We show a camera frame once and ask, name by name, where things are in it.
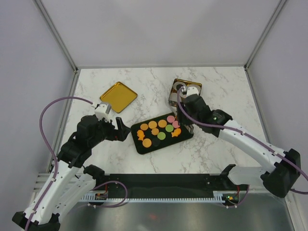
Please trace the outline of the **orange bitten round cookie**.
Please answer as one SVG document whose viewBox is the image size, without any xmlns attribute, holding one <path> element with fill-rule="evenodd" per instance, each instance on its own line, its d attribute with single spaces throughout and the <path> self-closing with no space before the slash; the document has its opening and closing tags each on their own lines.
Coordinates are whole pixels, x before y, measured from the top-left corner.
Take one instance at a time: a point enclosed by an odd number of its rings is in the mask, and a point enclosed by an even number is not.
<svg viewBox="0 0 308 231">
<path fill-rule="evenodd" d="M 151 134 L 154 135 L 154 136 L 157 136 L 159 134 L 159 129 L 158 128 L 152 129 Z"/>
</svg>

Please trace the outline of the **black round cookie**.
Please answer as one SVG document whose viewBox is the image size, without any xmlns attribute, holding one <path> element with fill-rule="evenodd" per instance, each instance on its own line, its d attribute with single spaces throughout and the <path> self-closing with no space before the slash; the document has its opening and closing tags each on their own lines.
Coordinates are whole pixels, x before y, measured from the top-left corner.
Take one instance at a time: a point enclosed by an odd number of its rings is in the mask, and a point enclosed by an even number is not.
<svg viewBox="0 0 308 231">
<path fill-rule="evenodd" d="M 155 139 L 152 140 L 152 145 L 153 145 L 154 147 L 159 146 L 159 144 L 160 144 L 160 140 L 159 140 L 159 139 L 155 138 Z"/>
<path fill-rule="evenodd" d="M 177 84 L 176 89 L 179 90 L 183 85 L 182 84 Z"/>
</svg>

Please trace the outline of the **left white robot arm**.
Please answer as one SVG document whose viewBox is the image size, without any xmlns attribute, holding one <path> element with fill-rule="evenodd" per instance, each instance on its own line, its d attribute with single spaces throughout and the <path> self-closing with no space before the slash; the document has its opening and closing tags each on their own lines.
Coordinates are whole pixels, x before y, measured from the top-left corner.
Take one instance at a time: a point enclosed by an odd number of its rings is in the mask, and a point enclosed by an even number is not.
<svg viewBox="0 0 308 231">
<path fill-rule="evenodd" d="M 89 165 L 77 182 L 67 188 L 91 156 L 92 149 L 103 141 L 124 141 L 130 132 L 120 117 L 116 118 L 116 125 L 107 115 L 82 117 L 76 131 L 62 145 L 54 169 L 39 194 L 25 211 L 16 212 L 12 221 L 25 231 L 59 230 L 63 218 L 83 195 L 105 185 L 104 171 Z"/>
</svg>

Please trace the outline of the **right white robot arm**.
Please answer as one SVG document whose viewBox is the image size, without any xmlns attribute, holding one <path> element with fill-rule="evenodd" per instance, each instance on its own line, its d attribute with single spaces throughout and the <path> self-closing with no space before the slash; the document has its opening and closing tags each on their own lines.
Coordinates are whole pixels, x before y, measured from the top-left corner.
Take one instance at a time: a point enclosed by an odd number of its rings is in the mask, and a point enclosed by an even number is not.
<svg viewBox="0 0 308 231">
<path fill-rule="evenodd" d="M 203 132 L 233 144 L 259 163 L 259 167 L 229 166 L 220 177 L 222 188 L 231 190 L 236 185 L 263 185 L 273 195 L 284 198 L 300 176 L 301 156 L 295 149 L 288 151 L 261 141 L 245 130 L 222 110 L 211 110 L 198 94 L 177 96 L 177 117 L 181 125 L 198 126 Z"/>
</svg>

